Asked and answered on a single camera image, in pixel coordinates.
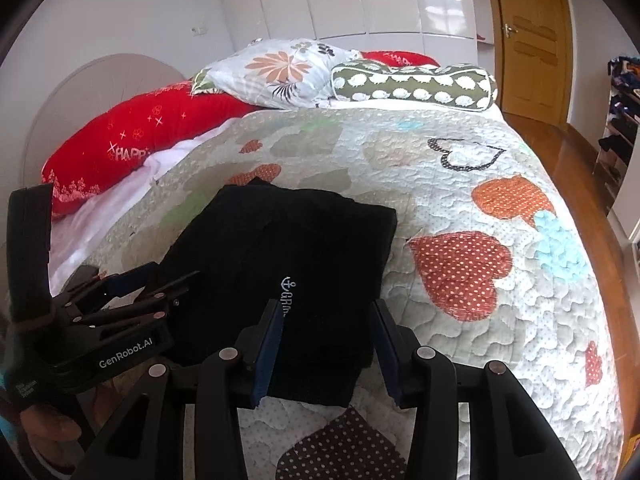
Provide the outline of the person left hand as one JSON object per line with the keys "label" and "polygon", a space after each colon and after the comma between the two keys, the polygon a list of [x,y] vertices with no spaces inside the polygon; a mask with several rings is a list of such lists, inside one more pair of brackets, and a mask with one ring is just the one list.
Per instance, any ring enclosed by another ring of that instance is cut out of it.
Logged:
{"label": "person left hand", "polygon": [[47,408],[1,417],[1,478],[69,479],[81,459],[80,437],[77,422]]}

